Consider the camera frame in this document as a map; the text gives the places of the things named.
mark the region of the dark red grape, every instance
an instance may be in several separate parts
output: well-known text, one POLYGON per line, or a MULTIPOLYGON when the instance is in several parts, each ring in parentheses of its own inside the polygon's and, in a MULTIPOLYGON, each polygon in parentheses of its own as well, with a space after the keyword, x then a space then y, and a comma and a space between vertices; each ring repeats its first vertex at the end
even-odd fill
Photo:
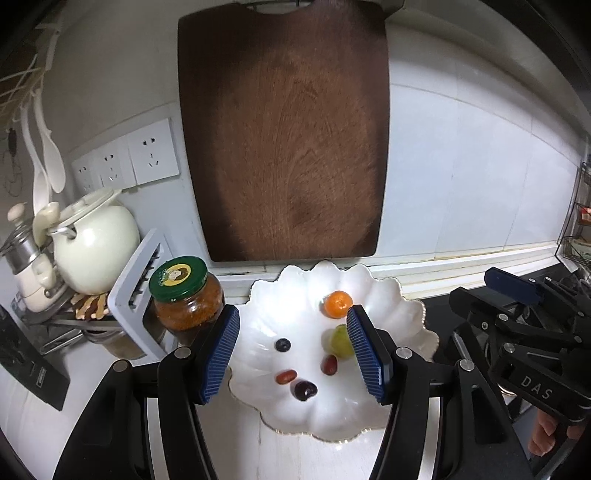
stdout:
POLYGON ((306 401, 317 393, 318 387, 307 380, 296 383, 294 387, 294 395, 300 401, 306 401))
POLYGON ((322 370, 322 373, 324 373, 325 375, 332 376, 336 373, 338 364, 339 363, 334 355, 328 355, 324 358, 324 360, 322 360, 320 369, 322 370))

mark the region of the white plate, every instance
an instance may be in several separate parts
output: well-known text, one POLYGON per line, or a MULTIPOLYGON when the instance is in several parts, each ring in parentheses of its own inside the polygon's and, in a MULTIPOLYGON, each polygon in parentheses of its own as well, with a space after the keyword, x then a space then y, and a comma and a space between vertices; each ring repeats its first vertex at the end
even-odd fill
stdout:
POLYGON ((437 334, 424 327, 423 303, 403 298, 398 280, 376 280, 364 265, 339 270, 322 261, 309 271, 289 265, 274 282, 255 282, 249 301, 238 306, 240 335, 230 359, 229 386, 278 433, 306 433, 335 442, 387 423, 390 407, 379 405, 367 392, 354 357, 339 360, 331 377, 320 370, 327 355, 323 344, 346 322, 323 313, 324 298, 335 290, 363 305, 374 326, 386 330, 398 346, 430 361, 439 345, 437 334), (275 350, 279 338, 291 342, 288 352, 275 350), (291 385, 277 384, 275 376, 287 369, 296 370, 298 378, 291 385), (298 380, 315 383, 318 394, 305 402, 296 399, 292 392, 298 380))

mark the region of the white spatula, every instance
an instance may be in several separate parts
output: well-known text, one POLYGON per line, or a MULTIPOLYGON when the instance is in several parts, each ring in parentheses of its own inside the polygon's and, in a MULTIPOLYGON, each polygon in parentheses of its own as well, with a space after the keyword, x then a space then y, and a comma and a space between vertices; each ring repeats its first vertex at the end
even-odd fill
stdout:
POLYGON ((66 171, 61 159, 60 151, 51 139, 51 130, 47 128, 43 117, 43 106, 41 104, 41 89, 33 93, 33 109, 35 110, 35 120, 43 142, 43 161, 47 169, 47 177, 51 183, 51 188, 56 193, 60 193, 66 184, 66 171))
POLYGON ((41 160, 39 160, 35 145, 33 145, 33 139, 31 139, 31 131, 29 130, 30 104, 31 102, 28 100, 24 106, 21 106, 21 128, 22 138, 33 161, 33 212, 37 214, 51 201, 51 187, 47 179, 47 173, 41 164, 41 160))

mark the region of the human hand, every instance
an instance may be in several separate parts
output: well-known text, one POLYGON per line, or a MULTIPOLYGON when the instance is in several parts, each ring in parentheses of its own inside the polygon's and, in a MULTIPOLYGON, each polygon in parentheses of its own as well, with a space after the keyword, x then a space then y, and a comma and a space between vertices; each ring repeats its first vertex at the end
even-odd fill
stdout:
MULTIPOLYGON (((528 450, 537 456, 545 455, 552 450, 556 443, 554 432, 557 426, 558 421, 554 417, 538 409, 534 430, 531 432, 530 442, 527 446, 528 450)), ((566 435, 570 439, 578 440, 584 430, 584 425, 574 425, 566 430, 566 435)))

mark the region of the jar label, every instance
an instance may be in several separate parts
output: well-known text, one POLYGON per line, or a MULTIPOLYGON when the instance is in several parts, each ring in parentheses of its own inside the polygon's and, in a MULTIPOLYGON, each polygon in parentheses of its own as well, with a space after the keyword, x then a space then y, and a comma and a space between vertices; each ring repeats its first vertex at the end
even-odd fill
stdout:
POLYGON ((174 287, 175 285, 187 280, 190 274, 191 267, 189 267, 186 263, 178 263, 172 267, 168 267, 162 272, 160 285, 163 287, 174 287))

